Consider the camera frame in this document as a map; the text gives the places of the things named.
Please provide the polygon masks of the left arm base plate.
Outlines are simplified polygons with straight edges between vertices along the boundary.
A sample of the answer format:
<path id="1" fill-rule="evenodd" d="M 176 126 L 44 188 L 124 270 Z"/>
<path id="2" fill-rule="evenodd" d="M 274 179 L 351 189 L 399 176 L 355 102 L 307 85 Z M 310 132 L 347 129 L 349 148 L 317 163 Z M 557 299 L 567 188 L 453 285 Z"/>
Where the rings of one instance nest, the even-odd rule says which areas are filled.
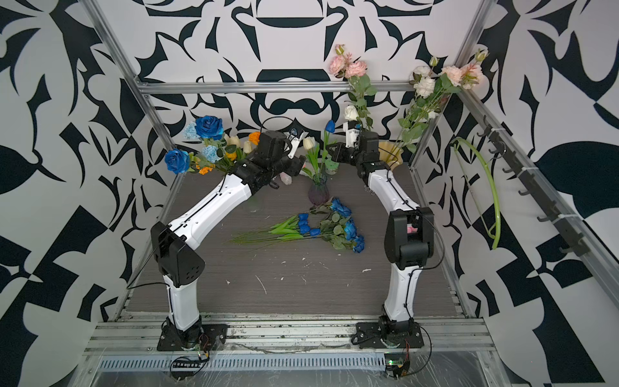
<path id="1" fill-rule="evenodd" d="M 203 324 L 201 327 L 194 325 L 183 332 L 166 320 L 162 324 L 156 350 L 158 352 L 216 351 L 223 348 L 226 343 L 227 329 L 227 324 Z"/>

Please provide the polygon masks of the blue rose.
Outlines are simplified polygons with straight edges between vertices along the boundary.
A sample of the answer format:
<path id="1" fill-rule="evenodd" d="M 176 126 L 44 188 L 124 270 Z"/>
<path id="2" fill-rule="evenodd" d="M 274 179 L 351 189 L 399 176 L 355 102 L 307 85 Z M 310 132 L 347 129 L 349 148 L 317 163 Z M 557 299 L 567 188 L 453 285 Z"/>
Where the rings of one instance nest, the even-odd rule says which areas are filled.
<path id="1" fill-rule="evenodd" d="M 353 241 L 357 237 L 357 228 L 353 219 L 348 219 L 342 224 L 337 224 L 331 232 L 333 236 L 344 238 L 346 241 Z"/>
<path id="2" fill-rule="evenodd" d="M 350 217 L 352 214 L 352 210 L 348 206 L 344 205 L 339 198 L 332 198 L 327 203 L 317 205 L 312 209 L 312 211 L 314 211 L 314 213 L 325 214 L 335 212 L 344 218 Z"/>

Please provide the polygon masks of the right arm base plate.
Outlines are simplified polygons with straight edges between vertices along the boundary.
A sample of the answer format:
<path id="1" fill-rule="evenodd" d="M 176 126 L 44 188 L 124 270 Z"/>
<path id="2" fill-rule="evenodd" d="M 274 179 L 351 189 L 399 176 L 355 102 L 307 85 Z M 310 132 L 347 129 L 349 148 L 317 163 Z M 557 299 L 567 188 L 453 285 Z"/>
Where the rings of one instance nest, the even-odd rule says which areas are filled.
<path id="1" fill-rule="evenodd" d="M 359 348 L 406 349 L 422 348 L 424 339 L 421 327 L 410 319 L 401 322 L 358 322 L 351 344 Z"/>

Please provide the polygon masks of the blue rose low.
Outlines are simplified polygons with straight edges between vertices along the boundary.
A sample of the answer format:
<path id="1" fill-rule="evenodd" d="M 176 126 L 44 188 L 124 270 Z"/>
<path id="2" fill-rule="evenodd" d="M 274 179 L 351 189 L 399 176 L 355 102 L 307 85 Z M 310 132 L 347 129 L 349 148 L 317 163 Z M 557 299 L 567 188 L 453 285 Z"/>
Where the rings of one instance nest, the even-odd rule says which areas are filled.
<path id="1" fill-rule="evenodd" d="M 336 250 L 351 250 L 354 253 L 362 253 L 365 248 L 365 240 L 362 235 L 358 235 L 357 237 L 346 240 L 343 237 L 335 237 L 330 242 Z"/>

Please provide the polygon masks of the yellow wavy glass vase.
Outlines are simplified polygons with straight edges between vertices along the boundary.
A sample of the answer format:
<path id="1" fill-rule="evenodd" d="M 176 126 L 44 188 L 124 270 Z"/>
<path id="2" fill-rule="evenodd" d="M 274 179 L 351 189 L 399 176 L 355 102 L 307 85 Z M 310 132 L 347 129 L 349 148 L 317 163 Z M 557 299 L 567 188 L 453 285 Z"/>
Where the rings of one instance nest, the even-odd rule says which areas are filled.
<path id="1" fill-rule="evenodd" d="M 379 143 L 380 160 L 385 162 L 391 170 L 396 169 L 403 163 L 403 150 L 396 143 L 381 141 Z"/>

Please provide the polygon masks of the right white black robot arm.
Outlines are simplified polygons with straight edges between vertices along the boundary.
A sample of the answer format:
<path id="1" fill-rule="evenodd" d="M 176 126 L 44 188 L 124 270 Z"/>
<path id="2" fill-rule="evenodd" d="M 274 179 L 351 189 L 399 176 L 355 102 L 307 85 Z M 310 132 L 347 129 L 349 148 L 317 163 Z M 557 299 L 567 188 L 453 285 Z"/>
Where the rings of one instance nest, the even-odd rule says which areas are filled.
<path id="1" fill-rule="evenodd" d="M 384 249 L 391 275 L 381 330 L 410 332 L 418 279 L 435 252 L 434 214 L 404 192 L 392 169 L 380 159 L 377 133 L 348 129 L 345 137 L 345 143 L 327 146 L 328 153 L 335 162 L 356 167 L 358 176 L 388 213 Z"/>

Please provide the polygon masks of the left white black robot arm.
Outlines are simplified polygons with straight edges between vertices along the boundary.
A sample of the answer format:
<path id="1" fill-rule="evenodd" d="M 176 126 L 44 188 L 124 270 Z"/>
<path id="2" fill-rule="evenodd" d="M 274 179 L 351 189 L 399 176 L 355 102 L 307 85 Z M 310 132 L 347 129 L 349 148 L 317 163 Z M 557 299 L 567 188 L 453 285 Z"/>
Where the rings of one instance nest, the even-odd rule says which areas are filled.
<path id="1" fill-rule="evenodd" d="M 295 177 L 301 172 L 306 158 L 297 156 L 296 151 L 306 137 L 306 132 L 262 133 L 257 148 L 237 162 L 198 204 L 172 222 L 158 222 L 152 227 L 154 257 L 167 286 L 167 321 L 182 347 L 192 348 L 201 336 L 197 283 L 205 262 L 196 249 L 233 209 L 261 188 L 273 185 L 277 175 Z"/>

